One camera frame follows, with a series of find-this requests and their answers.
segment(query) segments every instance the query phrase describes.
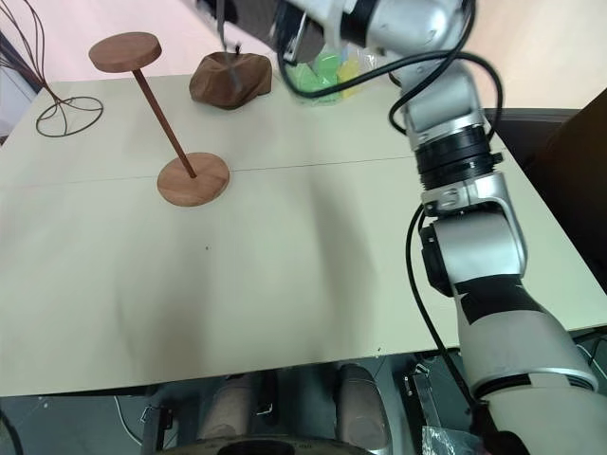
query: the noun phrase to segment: wooden stand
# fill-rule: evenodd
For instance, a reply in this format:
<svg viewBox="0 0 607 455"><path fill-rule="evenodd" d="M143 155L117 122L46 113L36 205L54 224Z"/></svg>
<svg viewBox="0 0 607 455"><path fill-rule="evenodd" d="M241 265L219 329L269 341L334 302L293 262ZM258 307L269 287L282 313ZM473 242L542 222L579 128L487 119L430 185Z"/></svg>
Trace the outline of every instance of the wooden stand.
<svg viewBox="0 0 607 455"><path fill-rule="evenodd" d="M156 60L162 48L151 33L130 32L106 38L88 52L93 65L107 73L132 71L145 99L156 114L160 126L173 145L177 158L167 164L157 180L162 197L176 206L200 206L219 196L230 182L230 170L217 155L188 154L181 148L171 125L164 117L158 101L141 68Z"/></svg>

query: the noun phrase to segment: table leg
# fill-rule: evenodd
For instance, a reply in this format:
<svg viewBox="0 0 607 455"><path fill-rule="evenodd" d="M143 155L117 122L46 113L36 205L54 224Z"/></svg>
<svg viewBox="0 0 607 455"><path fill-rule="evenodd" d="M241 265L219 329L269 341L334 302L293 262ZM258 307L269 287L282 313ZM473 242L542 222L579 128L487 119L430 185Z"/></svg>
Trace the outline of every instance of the table leg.
<svg viewBox="0 0 607 455"><path fill-rule="evenodd" d="M160 122L160 126L162 126L162 129L166 133L167 137L171 141L171 144L173 145L173 148L177 152L177 156L179 156L179 159L181 160L183 167L186 168L186 171L188 171L188 175L190 176L190 178L196 178L196 172L193 170L193 167L190 164L190 161L188 161L188 157L186 156L186 154L183 152L183 149L181 148L181 144L179 144L179 141L175 137L175 133L173 133L173 130L171 129L171 125L169 125L169 121L166 119L166 117L164 117L164 113L162 112L162 109L160 109L160 106L158 105L158 101L156 101L156 97L154 96L154 93L152 93L152 89L150 88L150 85L148 85L148 82L143 77L143 73L141 73L140 69L136 69L133 71L133 75L135 76L135 79L137 80L139 87L141 87L141 90L143 91L143 95L145 95L145 98L150 103L150 107L152 107L154 114L156 114L156 118Z"/></svg>

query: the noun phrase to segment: wooden disc base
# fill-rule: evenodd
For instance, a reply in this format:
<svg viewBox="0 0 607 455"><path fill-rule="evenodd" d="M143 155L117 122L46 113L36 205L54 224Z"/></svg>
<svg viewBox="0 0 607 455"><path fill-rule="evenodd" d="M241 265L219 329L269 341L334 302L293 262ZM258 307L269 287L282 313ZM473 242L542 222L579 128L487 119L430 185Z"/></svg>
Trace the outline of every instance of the wooden disc base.
<svg viewBox="0 0 607 455"><path fill-rule="evenodd" d="M230 170L217 155L187 154L197 177L191 178L175 158L158 175L158 191L167 201L180 207L201 206L219 196L230 182Z"/></svg>

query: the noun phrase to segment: wooden round top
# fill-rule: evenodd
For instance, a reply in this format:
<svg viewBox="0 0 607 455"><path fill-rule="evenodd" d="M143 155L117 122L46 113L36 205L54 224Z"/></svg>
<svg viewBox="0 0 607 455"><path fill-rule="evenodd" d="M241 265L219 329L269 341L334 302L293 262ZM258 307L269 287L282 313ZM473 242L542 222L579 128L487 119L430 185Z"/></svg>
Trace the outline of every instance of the wooden round top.
<svg viewBox="0 0 607 455"><path fill-rule="evenodd" d="M152 33L131 31L99 41L88 51L88 57L100 71L124 73L141 69L161 53L158 38Z"/></svg>

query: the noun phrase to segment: table surface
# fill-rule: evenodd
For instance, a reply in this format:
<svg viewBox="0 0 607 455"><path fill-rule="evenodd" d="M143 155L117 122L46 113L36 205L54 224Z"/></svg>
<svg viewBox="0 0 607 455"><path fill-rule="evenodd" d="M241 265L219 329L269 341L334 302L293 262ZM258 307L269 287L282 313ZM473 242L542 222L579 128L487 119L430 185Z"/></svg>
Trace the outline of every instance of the table surface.
<svg viewBox="0 0 607 455"><path fill-rule="evenodd" d="M0 395L156 382L433 349L404 266L421 186L387 111L388 82L334 106L271 94L233 112L188 76L150 84L188 152L220 155L226 191L166 203L175 157L132 79L58 83L105 104L65 138L35 133L39 96L0 151ZM607 323L607 298L499 138L529 263L524 282L567 329ZM451 300L420 291L446 344Z"/></svg>

